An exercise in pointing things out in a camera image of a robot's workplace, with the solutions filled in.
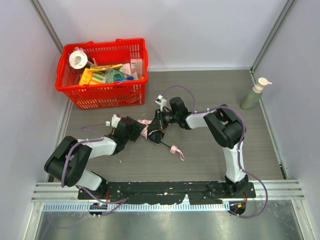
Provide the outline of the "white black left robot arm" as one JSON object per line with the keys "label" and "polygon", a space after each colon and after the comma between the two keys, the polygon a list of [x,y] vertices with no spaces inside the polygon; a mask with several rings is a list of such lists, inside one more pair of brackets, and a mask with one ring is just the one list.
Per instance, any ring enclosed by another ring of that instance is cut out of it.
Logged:
{"label": "white black left robot arm", "polygon": [[112,132],[95,139],[76,139],[66,136],[44,165],[44,171],[59,180],[62,187],[77,186],[101,197],[107,192],[107,180],[86,169],[90,159],[113,156],[121,152],[127,142],[135,142],[144,124],[127,116],[114,116]]}

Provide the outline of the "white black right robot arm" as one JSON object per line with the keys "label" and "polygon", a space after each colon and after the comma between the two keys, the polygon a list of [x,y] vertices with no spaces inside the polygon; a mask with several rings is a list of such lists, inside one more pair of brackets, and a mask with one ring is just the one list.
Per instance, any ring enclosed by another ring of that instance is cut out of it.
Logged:
{"label": "white black right robot arm", "polygon": [[145,125],[141,134],[146,140],[159,144],[164,135],[162,130],[170,124],[178,124],[185,130],[207,127],[223,150],[227,192],[232,196],[241,193],[249,182],[243,161],[246,127],[242,118],[225,104],[205,111],[191,112],[180,97],[169,101],[170,108],[166,107],[167,101],[162,95],[159,95],[155,102],[160,105],[160,109],[155,111],[154,119],[141,122]]}

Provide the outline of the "pink folding umbrella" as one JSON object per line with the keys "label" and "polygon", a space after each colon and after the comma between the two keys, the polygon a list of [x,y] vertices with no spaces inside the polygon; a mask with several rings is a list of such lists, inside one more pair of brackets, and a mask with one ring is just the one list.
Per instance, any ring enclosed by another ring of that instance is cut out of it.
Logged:
{"label": "pink folding umbrella", "polygon": [[164,133],[161,130],[153,130],[148,132],[148,126],[151,124],[151,120],[139,119],[138,123],[144,125],[144,128],[141,130],[140,135],[143,136],[147,141],[150,141],[156,145],[162,144],[169,148],[169,152],[173,155],[178,154],[181,161],[185,160],[183,152],[176,145],[168,145],[162,141]]}

